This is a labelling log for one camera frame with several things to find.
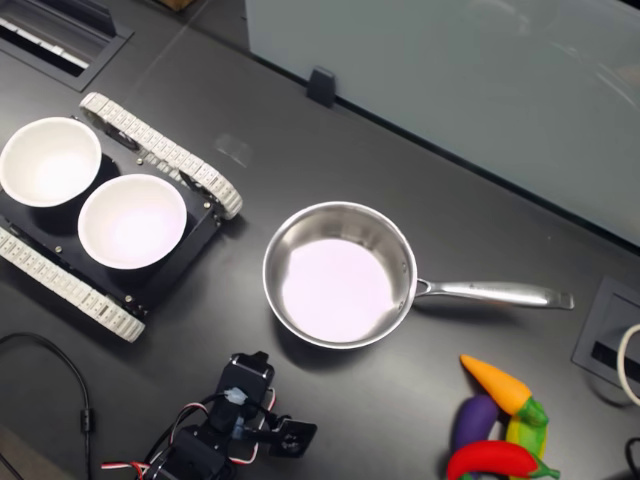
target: green pepper stem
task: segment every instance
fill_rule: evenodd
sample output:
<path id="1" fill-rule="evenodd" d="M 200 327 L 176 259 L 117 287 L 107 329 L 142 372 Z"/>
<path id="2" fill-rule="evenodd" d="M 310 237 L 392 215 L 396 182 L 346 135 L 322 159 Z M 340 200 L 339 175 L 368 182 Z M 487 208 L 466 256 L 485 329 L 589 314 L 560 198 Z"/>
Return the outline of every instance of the green pepper stem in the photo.
<path id="1" fill-rule="evenodd" d="M 529 397 L 522 408 L 516 412 L 516 416 L 533 426 L 544 426 L 549 423 L 549 417 L 544 412 L 542 405 L 536 402 L 533 397 Z"/>
<path id="2" fill-rule="evenodd" d="M 535 458 L 536 463 L 538 464 L 538 469 L 534 470 L 529 474 L 529 478 L 540 478 L 540 477 L 551 477 L 551 478 L 560 478 L 560 471 L 554 470 L 552 468 L 547 467 L 542 460 Z"/>

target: toy vegetable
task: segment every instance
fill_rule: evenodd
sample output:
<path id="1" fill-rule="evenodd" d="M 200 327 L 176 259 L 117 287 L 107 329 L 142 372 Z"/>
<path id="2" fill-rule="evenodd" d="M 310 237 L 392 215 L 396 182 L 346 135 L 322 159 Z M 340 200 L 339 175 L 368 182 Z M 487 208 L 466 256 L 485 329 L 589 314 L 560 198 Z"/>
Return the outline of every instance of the toy vegetable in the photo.
<path id="1" fill-rule="evenodd" d="M 520 380 L 469 355 L 460 355 L 460 361 L 509 415 L 517 415 L 531 425 L 549 422 L 540 404 L 531 396 L 531 390 Z"/>
<path id="2" fill-rule="evenodd" d="M 539 459 L 544 458 L 547 443 L 548 426 L 534 426 L 523 422 L 519 417 L 511 417 L 507 427 L 507 442 L 515 443 Z M 521 480 L 519 477 L 509 477 L 510 480 Z"/>
<path id="3" fill-rule="evenodd" d="M 532 453 L 515 443 L 483 440 L 462 447 L 447 466 L 448 480 L 470 480 L 469 472 L 490 472 L 523 478 L 560 478 Z"/>
<path id="4" fill-rule="evenodd" d="M 498 420 L 498 413 L 498 406 L 489 395 L 476 395 L 464 402 L 453 428 L 451 453 L 470 443 L 486 440 Z M 471 476 L 477 478 L 476 473 L 472 473 Z"/>

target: black table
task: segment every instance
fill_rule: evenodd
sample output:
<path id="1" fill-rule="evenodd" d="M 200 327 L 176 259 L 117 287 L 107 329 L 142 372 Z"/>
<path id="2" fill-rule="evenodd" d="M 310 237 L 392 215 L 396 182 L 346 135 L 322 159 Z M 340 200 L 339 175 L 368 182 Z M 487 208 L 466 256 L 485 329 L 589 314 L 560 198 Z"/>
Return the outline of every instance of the black table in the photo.
<path id="1" fill-rule="evenodd" d="M 142 459 L 183 404 L 215 388 L 229 354 L 264 350 L 276 368 L 278 410 L 320 429 L 303 460 L 262 456 L 240 478 L 441 478 L 455 412 L 475 388 L 458 361 L 467 353 L 523 379 L 544 403 L 546 459 L 566 478 L 625 478 L 622 447 L 639 433 L 640 409 L 604 402 L 595 390 L 617 399 L 621 391 L 570 357 L 604 275 L 640 289 L 638 257 L 349 112 L 314 104 L 298 85 L 217 43 L 200 17 L 187 26 L 143 1 L 109 3 L 136 34 L 87 91 L 207 159 L 245 207 L 133 345 L 0 263 L 0 334 L 45 335 L 78 363 L 98 412 L 96 462 Z M 37 118 L 78 114 L 82 97 L 0 55 L 0 142 Z M 100 138 L 107 154 L 118 153 Z M 240 162 L 216 150 L 220 138 L 244 145 Z M 327 200 L 393 219 L 427 279 L 537 283 L 572 291 L 577 307 L 422 300 L 377 345 L 308 347 L 271 314 L 261 262 L 282 221 Z M 0 355 L 0 385 L 0 422 L 82 477 L 80 395 L 64 367 L 35 348 L 11 348 Z"/>

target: toy pepper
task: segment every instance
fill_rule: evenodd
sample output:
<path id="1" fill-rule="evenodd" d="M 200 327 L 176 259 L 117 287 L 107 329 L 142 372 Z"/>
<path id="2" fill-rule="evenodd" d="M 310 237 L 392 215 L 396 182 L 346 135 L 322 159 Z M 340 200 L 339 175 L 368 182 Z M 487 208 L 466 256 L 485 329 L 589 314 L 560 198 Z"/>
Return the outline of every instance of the toy pepper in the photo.
<path id="1" fill-rule="evenodd" d="M 547 467 L 525 448 L 499 440 L 483 440 L 462 447 L 447 466 L 448 480 L 470 480 L 469 472 L 490 472 L 520 478 L 560 478 L 558 470 Z"/>
<path id="2" fill-rule="evenodd" d="M 469 355 L 460 355 L 460 361 L 509 415 L 516 415 L 530 425 L 549 423 L 544 410 L 531 396 L 531 390 L 520 380 Z"/>
<path id="3" fill-rule="evenodd" d="M 511 417 L 507 427 L 507 442 L 515 443 L 529 452 L 533 453 L 540 460 L 544 458 L 544 450 L 547 444 L 548 425 L 529 425 L 520 417 Z M 522 480 L 519 477 L 509 477 L 509 480 Z"/>

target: desk outlet box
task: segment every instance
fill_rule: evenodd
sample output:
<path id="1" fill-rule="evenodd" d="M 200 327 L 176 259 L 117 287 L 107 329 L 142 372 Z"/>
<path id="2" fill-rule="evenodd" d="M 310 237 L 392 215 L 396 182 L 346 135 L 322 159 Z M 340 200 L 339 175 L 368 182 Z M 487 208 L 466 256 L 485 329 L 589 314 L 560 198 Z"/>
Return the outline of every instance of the desk outlet box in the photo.
<path id="1" fill-rule="evenodd" d="M 620 386 L 618 347 L 627 329 L 640 323 L 640 293 L 605 277 L 573 353 L 573 362 Z M 629 384 L 640 392 L 640 334 L 632 337 L 625 359 Z"/>

